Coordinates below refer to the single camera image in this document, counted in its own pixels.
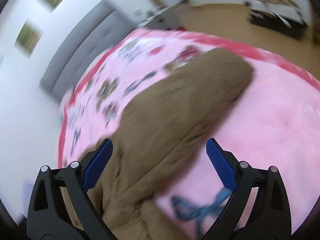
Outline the brown padded winter coat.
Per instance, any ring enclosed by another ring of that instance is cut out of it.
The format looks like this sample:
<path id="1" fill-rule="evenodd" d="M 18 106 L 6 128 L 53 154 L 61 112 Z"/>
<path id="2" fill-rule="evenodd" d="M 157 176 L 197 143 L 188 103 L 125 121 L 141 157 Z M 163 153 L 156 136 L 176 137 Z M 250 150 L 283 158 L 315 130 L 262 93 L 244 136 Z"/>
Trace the brown padded winter coat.
<path id="1" fill-rule="evenodd" d="M 114 150 L 89 197 L 118 239 L 185 239 L 152 200 L 199 150 L 253 79 L 241 57 L 213 49 L 135 96 L 112 135 Z"/>

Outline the open suitcase with clothes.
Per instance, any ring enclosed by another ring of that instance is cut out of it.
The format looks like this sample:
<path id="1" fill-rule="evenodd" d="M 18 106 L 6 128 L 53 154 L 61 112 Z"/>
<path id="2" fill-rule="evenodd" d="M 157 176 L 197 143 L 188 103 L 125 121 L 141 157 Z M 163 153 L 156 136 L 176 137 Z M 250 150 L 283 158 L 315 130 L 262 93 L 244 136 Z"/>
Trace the open suitcase with clothes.
<path id="1" fill-rule="evenodd" d="M 307 24 L 294 0 L 246 0 L 251 24 L 268 28 L 297 40 L 303 38 Z"/>

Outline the pink cartoon fleece blanket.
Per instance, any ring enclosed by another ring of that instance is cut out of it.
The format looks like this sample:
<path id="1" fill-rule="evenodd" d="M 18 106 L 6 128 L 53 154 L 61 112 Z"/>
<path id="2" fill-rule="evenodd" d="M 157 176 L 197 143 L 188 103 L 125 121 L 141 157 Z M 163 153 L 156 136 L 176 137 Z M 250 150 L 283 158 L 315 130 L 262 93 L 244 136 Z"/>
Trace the pink cartoon fleece blanket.
<path id="1" fill-rule="evenodd" d="M 274 53 L 221 37 L 137 29 L 99 54 L 61 102 L 59 166 L 111 139 L 128 103 L 168 77 L 170 68 L 213 49 L 241 57 L 253 68 L 253 79 L 152 200 L 185 239 L 203 236 L 231 196 L 206 153 L 207 140 L 214 138 L 255 168 L 279 168 L 296 231 L 319 199 L 319 81 Z"/>

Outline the grey upholstered headboard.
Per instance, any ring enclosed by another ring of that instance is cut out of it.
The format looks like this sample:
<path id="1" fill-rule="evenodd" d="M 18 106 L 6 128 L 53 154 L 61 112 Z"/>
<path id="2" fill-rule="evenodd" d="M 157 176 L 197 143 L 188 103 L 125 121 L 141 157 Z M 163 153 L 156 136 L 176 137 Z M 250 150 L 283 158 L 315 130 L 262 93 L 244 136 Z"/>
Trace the grey upholstered headboard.
<path id="1" fill-rule="evenodd" d="M 40 87 L 61 102 L 93 60 L 117 45 L 136 24 L 107 0 L 98 3 L 70 32 L 50 61 Z"/>

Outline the white nightstand with clutter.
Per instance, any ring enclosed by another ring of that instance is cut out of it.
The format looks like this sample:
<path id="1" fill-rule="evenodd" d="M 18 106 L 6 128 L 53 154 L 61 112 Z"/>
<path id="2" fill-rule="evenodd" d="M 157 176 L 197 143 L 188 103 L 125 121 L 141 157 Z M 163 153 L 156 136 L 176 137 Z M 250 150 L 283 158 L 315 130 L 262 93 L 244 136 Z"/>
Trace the white nightstand with clutter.
<path id="1" fill-rule="evenodd" d="M 171 7 L 157 7 L 150 17 L 137 24 L 137 28 L 185 31 L 181 17 L 190 8 L 190 0 L 180 0 Z"/>

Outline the lower framed wall picture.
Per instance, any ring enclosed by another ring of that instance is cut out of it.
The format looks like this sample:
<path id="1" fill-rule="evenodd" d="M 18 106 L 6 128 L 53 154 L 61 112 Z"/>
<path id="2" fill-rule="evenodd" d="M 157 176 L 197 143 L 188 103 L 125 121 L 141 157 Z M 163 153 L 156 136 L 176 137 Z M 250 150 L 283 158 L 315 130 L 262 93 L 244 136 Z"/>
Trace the lower framed wall picture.
<path id="1" fill-rule="evenodd" d="M 42 34 L 43 31 L 30 21 L 26 21 L 16 38 L 15 45 L 18 46 L 25 55 L 31 57 Z"/>

